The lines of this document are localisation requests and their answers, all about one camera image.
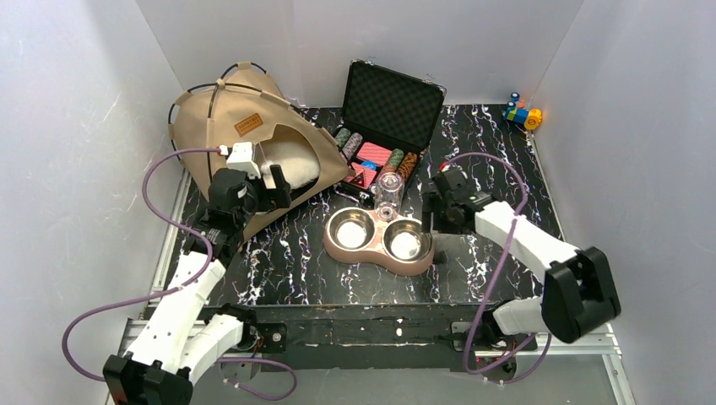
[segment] marble tabletop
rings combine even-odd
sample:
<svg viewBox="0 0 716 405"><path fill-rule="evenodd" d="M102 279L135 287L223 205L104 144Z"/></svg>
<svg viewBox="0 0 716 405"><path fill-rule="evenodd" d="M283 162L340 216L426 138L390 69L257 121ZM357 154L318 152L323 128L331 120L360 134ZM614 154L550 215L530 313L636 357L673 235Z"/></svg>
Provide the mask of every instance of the marble tabletop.
<svg viewBox="0 0 716 405"><path fill-rule="evenodd" d="M433 137L409 184L402 214L420 219L420 192L446 159L469 151L506 160L529 189L526 217L541 229L561 237L550 196L523 128L502 119L503 105L445 105ZM332 132L340 109L308 109L311 119ZM461 165L478 187L508 201L519 199L516 182L498 164L470 158ZM193 184L182 220L191 223L203 198ZM472 235L436 235L434 264L414 277L401 277L374 264L336 262L323 249L323 227L330 215L355 202L328 189L311 197L267 229L251 238L234 256L224 279L209 297L209 305L406 305L471 304L482 300L486 282L502 248ZM185 235L177 237L170 277ZM541 285L521 263L509 258L490 302L540 294Z"/></svg>

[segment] robotic arm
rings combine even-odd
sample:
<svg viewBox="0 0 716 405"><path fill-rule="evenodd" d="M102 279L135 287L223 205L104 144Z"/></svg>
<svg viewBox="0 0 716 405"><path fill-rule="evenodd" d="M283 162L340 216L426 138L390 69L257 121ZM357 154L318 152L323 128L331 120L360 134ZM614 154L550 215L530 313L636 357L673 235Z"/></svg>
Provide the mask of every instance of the robotic arm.
<svg viewBox="0 0 716 405"><path fill-rule="evenodd" d="M189 333L206 299L222 279L231 257L243 245L243 231L256 212L290 206L290 186L280 166L271 166L267 188L253 162L251 143L222 147L227 168L214 173L209 206L193 225L211 241L214 260L194 283L182 287L207 259L206 246L193 236L179 256L168 289L155 313L123 356L112 355L102 374L116 405L187 405L193 384L227 350L254 337L256 314L241 305L224 305L190 342Z"/></svg>
<svg viewBox="0 0 716 405"><path fill-rule="evenodd" d="M515 219L507 202L478 192L457 166L449 166L432 180L436 190L423 193L424 232L475 232L504 243ZM619 316L619 297L602 251L580 250L546 234L524 216L517 221L510 253L544 285L543 294L486 311L478 340L494 344L519 333L548 332L572 343Z"/></svg>

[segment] metal bowl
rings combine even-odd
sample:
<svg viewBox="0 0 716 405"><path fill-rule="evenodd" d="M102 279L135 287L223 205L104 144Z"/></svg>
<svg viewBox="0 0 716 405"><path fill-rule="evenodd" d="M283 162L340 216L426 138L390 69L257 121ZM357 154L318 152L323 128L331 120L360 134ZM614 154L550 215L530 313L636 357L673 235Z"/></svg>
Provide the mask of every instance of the metal bowl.
<svg viewBox="0 0 716 405"><path fill-rule="evenodd" d="M385 251L399 262L419 262L431 251L432 236L420 231L420 222L398 219L385 229L382 237Z"/></svg>
<svg viewBox="0 0 716 405"><path fill-rule="evenodd" d="M359 208L343 208L326 225L328 238L346 251L359 251L368 246L376 234L373 218Z"/></svg>

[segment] toy vehicle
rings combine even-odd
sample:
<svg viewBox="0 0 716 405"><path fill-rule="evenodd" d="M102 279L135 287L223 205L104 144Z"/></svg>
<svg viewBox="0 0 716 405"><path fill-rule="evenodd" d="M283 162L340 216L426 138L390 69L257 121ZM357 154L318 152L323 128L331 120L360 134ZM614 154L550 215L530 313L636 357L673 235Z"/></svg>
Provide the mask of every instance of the toy vehicle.
<svg viewBox="0 0 716 405"><path fill-rule="evenodd" d="M504 118L508 121L523 124L527 130L533 130L540 126L542 123L542 111L533 108L527 110L522 108L522 105L518 105L519 93L514 92L510 94L510 102L507 103L507 110L505 111Z"/></svg>

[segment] poker chip case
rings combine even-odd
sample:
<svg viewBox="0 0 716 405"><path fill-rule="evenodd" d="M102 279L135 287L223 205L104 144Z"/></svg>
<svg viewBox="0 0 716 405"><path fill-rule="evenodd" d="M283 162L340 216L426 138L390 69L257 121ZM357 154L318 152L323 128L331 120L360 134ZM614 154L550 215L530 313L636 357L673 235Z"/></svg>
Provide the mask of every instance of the poker chip case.
<svg viewBox="0 0 716 405"><path fill-rule="evenodd" d="M353 61L341 110L343 124L334 132L336 137L345 128L362 136L358 149L346 159L349 167L355 168L364 163L359 155L366 143L388 150L401 149L405 156L410 153L417 156L412 171L405 179L406 186L410 186L422 153L432 139L445 94L445 88L430 81L413 78L373 62ZM380 172L381 168L378 166L376 172ZM343 180L337 187L369 208L374 195L370 185L362 185Z"/></svg>

